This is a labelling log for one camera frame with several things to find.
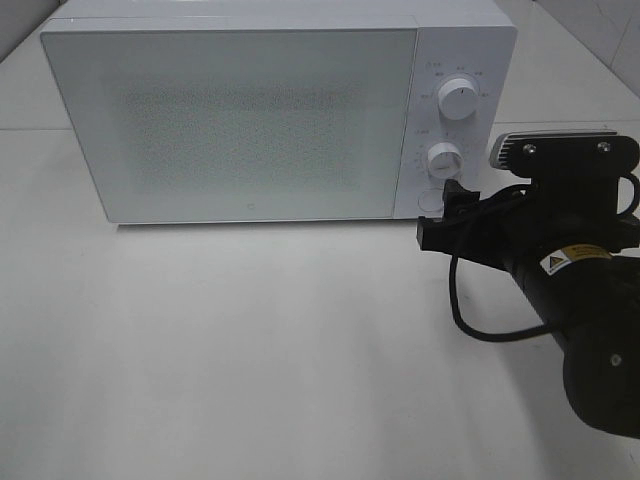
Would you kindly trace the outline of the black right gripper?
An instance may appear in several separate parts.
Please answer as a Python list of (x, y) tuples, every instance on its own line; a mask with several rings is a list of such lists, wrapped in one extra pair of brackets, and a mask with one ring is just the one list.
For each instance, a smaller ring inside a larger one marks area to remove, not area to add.
[[(442, 200), (442, 218), (417, 219), (419, 249), (457, 255), (517, 280), (555, 277), (583, 261), (609, 262), (625, 248), (616, 182), (534, 182), (479, 206), (479, 191), (447, 179)], [(473, 217), (464, 215), (477, 207)]]

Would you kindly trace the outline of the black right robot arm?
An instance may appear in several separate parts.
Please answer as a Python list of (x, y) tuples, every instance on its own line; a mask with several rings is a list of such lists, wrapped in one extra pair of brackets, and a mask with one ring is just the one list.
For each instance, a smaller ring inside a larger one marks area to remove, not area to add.
[(442, 196), (443, 216), (418, 221), (419, 247), (508, 273), (540, 317), (520, 330), (479, 330), (464, 320), (450, 272), (455, 325), (488, 343), (553, 337), (576, 415), (594, 429), (637, 437), (639, 262), (624, 250), (638, 244), (639, 223), (618, 212), (616, 189), (534, 181), (482, 198), (449, 180)]

